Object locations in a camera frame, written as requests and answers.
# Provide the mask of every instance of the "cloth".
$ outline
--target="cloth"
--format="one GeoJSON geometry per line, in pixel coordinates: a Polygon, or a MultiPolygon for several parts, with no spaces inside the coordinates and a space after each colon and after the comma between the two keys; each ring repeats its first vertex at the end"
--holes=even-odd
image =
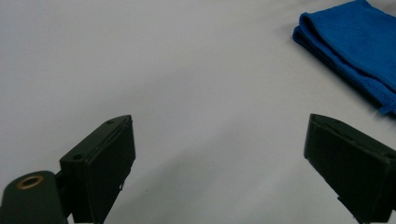
{"type": "Polygon", "coordinates": [[[396,114],[396,18],[366,1],[303,13],[293,39],[396,114]]]}

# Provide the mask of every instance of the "black object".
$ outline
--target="black object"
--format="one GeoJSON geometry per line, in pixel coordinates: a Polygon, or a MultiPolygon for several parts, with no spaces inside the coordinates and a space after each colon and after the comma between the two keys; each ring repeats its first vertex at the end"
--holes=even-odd
{"type": "Polygon", "coordinates": [[[64,155],[61,171],[34,172],[5,189],[1,224],[104,223],[134,163],[131,116],[110,119],[64,155]]]}
{"type": "Polygon", "coordinates": [[[347,124],[311,115],[304,156],[359,223],[388,222],[396,202],[396,152],[347,124]]]}

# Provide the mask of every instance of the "towel fold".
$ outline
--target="towel fold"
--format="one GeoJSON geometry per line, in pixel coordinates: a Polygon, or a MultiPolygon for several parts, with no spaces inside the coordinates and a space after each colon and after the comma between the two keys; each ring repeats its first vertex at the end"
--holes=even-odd
{"type": "Polygon", "coordinates": [[[293,39],[396,114],[396,18],[366,1],[303,13],[293,39]]]}

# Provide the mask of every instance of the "folded blue cloth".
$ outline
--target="folded blue cloth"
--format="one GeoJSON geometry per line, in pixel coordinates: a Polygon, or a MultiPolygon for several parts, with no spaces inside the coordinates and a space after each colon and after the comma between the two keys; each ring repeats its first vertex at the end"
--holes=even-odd
{"type": "Polygon", "coordinates": [[[304,13],[293,39],[396,114],[396,18],[366,1],[304,13]]]}

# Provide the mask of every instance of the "gray surface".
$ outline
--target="gray surface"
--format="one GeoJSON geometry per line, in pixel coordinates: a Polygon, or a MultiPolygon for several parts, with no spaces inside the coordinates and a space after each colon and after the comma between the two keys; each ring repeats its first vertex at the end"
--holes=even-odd
{"type": "Polygon", "coordinates": [[[357,223],[303,158],[309,114],[393,148],[395,120],[290,39],[302,12],[345,2],[2,1],[0,189],[131,114],[108,224],[357,223]]]}

